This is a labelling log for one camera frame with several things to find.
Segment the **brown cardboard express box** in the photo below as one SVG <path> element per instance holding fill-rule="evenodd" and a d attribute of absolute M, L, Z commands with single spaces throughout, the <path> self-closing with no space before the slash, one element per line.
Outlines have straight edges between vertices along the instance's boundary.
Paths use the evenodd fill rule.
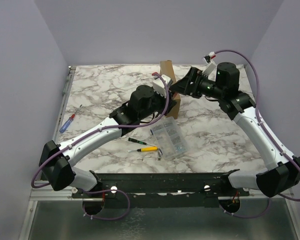
<path fill-rule="evenodd" d="M 160 74 L 170 77 L 172 79 L 173 83 L 176 83 L 177 80 L 176 80 L 175 72 L 173 69 L 172 61 L 171 60 L 162 60 L 162 61 L 160 61 L 159 65 L 160 65 Z M 166 116 L 173 117 L 176 120 L 179 116 L 181 97 L 178 93 L 174 93 L 172 99 L 176 102 L 176 105 L 170 110 L 170 112 Z"/>

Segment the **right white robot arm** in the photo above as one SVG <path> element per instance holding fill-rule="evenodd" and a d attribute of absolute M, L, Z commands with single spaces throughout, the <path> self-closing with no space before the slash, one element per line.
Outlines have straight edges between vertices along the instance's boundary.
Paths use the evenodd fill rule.
<path fill-rule="evenodd" d="M 275 135 L 261 117 L 256 115 L 256 103 L 239 89 L 240 71 L 230 62 L 215 66 L 215 80 L 208 78 L 208 70 L 191 67 L 188 73 L 170 86 L 170 91 L 199 99 L 212 97 L 220 109 L 248 136 L 261 159 L 265 170 L 260 173 L 234 170 L 220 182 L 219 189 L 230 196 L 238 188 L 260 190 L 271 198 L 295 186 L 300 181 L 300 156 L 295 156 Z"/>

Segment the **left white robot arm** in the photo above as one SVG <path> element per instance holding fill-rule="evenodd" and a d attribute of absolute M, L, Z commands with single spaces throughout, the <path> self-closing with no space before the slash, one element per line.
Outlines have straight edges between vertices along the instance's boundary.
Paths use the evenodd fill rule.
<path fill-rule="evenodd" d="M 95 127 L 59 144 L 53 140 L 48 141 L 41 153 L 39 171 L 54 191 L 75 187 L 82 189 L 91 198 L 96 197 L 101 190 L 97 175 L 91 170 L 76 168 L 76 164 L 102 145 L 134 129 L 150 126 L 150 123 L 143 123 L 145 118 L 158 113 L 161 119 L 175 104 L 169 85 L 140 85 L 132 92 L 129 101 L 116 108 Z"/>

